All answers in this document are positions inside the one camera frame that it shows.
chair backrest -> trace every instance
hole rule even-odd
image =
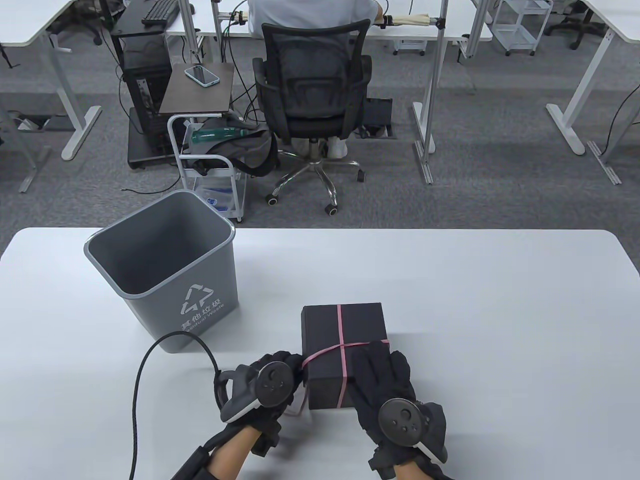
[[[344,115],[352,86],[362,80],[362,45],[370,24],[362,20],[324,29],[262,25],[267,82],[280,90],[287,117]]]

keyboard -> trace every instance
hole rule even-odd
[[[178,0],[156,0],[141,20],[144,25],[169,25],[180,12]]]

computer tower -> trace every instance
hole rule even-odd
[[[164,36],[132,36],[122,40],[122,78],[131,94],[142,133],[166,134],[168,117],[158,114],[172,71]]]

dark tabletop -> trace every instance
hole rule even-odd
[[[154,5],[154,0],[131,0],[122,16],[111,30],[113,37],[138,35],[162,35],[166,29],[164,25],[143,25],[142,18]]]
[[[203,87],[190,79],[184,71],[194,63],[176,63],[166,87],[160,113],[223,113],[229,110],[231,87],[234,82],[232,63],[203,63],[220,78],[215,85]]]

smartphone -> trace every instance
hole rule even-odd
[[[220,82],[220,79],[216,74],[209,72],[202,65],[189,67],[184,71],[184,73],[195,83],[198,83],[201,86],[211,86]]]

